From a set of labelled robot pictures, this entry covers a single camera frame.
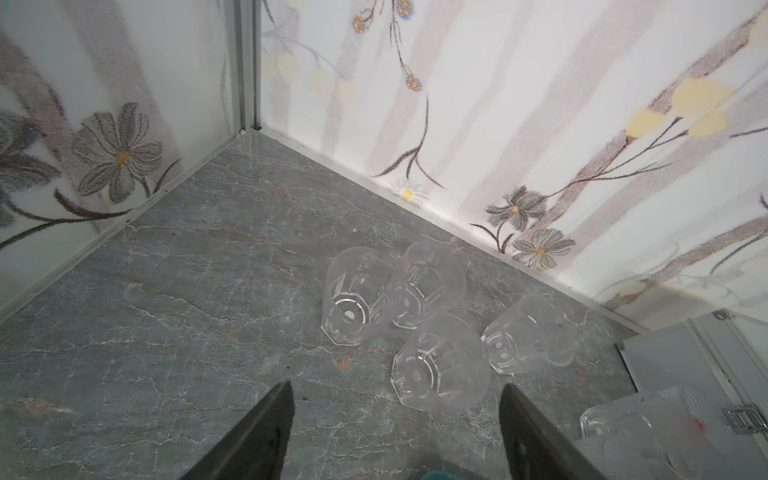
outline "teal object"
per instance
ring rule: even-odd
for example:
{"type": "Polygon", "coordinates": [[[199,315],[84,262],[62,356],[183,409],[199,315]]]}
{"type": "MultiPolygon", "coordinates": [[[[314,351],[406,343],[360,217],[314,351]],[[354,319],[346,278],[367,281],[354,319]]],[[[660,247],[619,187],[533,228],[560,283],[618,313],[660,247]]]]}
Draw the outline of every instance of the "teal object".
{"type": "Polygon", "coordinates": [[[459,477],[451,475],[442,470],[432,470],[422,477],[422,480],[461,480],[459,477]]]}

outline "floral wallpaper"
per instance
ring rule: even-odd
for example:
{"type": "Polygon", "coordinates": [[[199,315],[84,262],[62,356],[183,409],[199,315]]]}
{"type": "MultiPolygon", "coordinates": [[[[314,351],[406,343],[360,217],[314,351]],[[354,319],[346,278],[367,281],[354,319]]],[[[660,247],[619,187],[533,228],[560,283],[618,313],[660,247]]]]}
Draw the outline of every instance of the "floral wallpaper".
{"type": "Polygon", "coordinates": [[[764,0],[261,0],[263,123],[651,329],[768,321],[764,0]]]}
{"type": "Polygon", "coordinates": [[[233,133],[224,7],[2,3],[0,313],[233,133]]]}

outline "gray marble surface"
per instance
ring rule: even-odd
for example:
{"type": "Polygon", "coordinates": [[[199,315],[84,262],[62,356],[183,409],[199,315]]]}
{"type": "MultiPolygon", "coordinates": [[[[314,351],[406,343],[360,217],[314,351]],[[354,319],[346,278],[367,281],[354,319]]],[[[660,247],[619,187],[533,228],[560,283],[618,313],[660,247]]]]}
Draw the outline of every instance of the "gray marble surface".
{"type": "Polygon", "coordinates": [[[252,132],[0,324],[0,478],[177,478],[287,379],[284,478],[508,478],[511,377],[466,415],[418,412],[389,383],[402,338],[339,347],[319,328],[338,252],[428,238],[465,265],[478,333],[529,292],[578,325],[570,366],[514,380],[565,435],[633,392],[614,348],[630,330],[252,132]]]}

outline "white daisy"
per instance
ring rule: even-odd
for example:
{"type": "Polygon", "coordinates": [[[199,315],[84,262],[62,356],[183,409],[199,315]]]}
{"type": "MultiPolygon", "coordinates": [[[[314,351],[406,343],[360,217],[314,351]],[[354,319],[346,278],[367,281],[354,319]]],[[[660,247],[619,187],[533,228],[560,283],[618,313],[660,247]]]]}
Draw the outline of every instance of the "white daisy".
{"type": "Polygon", "coordinates": [[[421,184],[407,178],[400,178],[392,184],[392,193],[410,202],[411,204],[421,206],[428,200],[427,191],[421,184]]]}

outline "white baseboard trim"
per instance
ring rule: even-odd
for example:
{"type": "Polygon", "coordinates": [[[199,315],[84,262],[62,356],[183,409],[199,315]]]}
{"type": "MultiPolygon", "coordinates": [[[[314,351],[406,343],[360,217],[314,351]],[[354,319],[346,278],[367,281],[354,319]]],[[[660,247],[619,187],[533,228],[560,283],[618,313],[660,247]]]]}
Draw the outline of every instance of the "white baseboard trim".
{"type": "Polygon", "coordinates": [[[237,138],[237,136],[238,134],[230,135],[222,144],[214,148],[208,155],[203,157],[203,159],[197,162],[192,168],[170,179],[170,181],[168,181],[168,183],[166,183],[165,186],[160,189],[160,191],[150,195],[149,198],[147,198],[141,204],[134,207],[134,209],[131,210],[130,213],[125,214],[122,217],[119,217],[115,222],[113,222],[112,225],[103,229],[101,232],[99,232],[96,235],[96,237],[94,237],[93,239],[91,239],[91,241],[83,245],[80,248],[80,250],[72,254],[69,258],[61,262],[58,266],[49,270],[39,280],[37,280],[32,285],[22,290],[18,295],[13,297],[5,305],[0,306],[0,323],[3,323],[11,315],[18,312],[24,305],[31,302],[32,299],[34,299],[37,295],[39,295],[40,292],[42,292],[43,290],[51,286],[53,282],[58,280],[62,275],[64,275],[70,269],[72,269],[75,265],[80,263],[85,257],[90,255],[91,252],[93,252],[94,250],[99,248],[104,242],[109,240],[110,237],[115,235],[120,230],[123,230],[123,228],[125,228],[125,226],[128,225],[131,221],[133,221],[136,217],[141,215],[152,205],[155,205],[158,200],[160,200],[162,197],[165,197],[165,195],[168,192],[170,192],[175,187],[177,187],[181,182],[189,178],[190,175],[192,175],[197,170],[199,170],[203,165],[208,163],[210,159],[216,157],[224,148],[226,148],[230,143],[232,143],[232,141],[235,138],[237,138]]]}
{"type": "Polygon", "coordinates": [[[462,240],[464,240],[467,243],[470,243],[474,247],[479,248],[480,250],[500,259],[501,261],[512,265],[514,268],[520,270],[521,272],[525,273],[526,275],[534,277],[536,280],[545,283],[558,292],[563,293],[564,295],[569,296],[570,298],[577,300],[578,302],[583,303],[584,305],[588,306],[592,310],[601,313],[602,315],[605,315],[606,317],[614,320],[615,322],[620,323],[621,325],[626,326],[629,329],[634,330],[638,333],[648,333],[650,332],[649,329],[645,328],[644,326],[637,325],[635,322],[624,318],[623,316],[619,315],[618,313],[615,313],[601,304],[595,302],[594,300],[581,295],[580,293],[576,293],[575,291],[571,290],[570,288],[561,285],[560,283],[555,282],[552,278],[549,276],[543,275],[541,272],[538,272],[536,270],[533,270],[531,268],[528,268],[527,266],[523,265],[522,263],[516,262],[512,260],[511,257],[507,257],[506,255],[503,255],[502,253],[499,253],[494,249],[493,247],[490,247],[489,245],[486,245],[485,243],[479,241],[477,238],[473,237],[471,234],[469,234],[466,230],[463,230],[455,223],[451,223],[447,221],[444,218],[441,217],[435,217],[431,215],[429,212],[424,211],[421,208],[417,208],[414,205],[410,204],[409,202],[406,202],[400,197],[397,197],[395,194],[390,192],[389,190],[385,189],[384,187],[381,187],[377,184],[375,184],[372,180],[370,180],[368,177],[364,177],[361,174],[358,174],[355,171],[350,170],[349,168],[339,164],[338,162],[335,162],[331,160],[330,158],[314,151],[313,149],[307,147],[304,144],[301,144],[299,141],[294,140],[293,138],[276,131],[272,128],[263,127],[261,130],[259,130],[259,133],[266,135],[269,138],[272,138],[276,141],[279,141],[281,144],[285,145],[286,147],[290,148],[291,150],[300,153],[304,155],[305,157],[308,157],[309,159],[317,162],[318,164],[323,165],[324,167],[329,168],[330,170],[335,171],[342,177],[345,177],[356,184],[360,185],[361,187],[366,188],[367,190],[372,191],[374,194],[379,195],[380,197],[385,198],[386,200],[389,200],[390,202],[393,202],[394,204],[399,205],[402,208],[405,208],[407,211],[423,218],[424,220],[427,220],[428,222],[436,225],[437,227],[442,228],[443,230],[449,232],[451,235],[454,235],[455,237],[458,237],[462,240]]]}

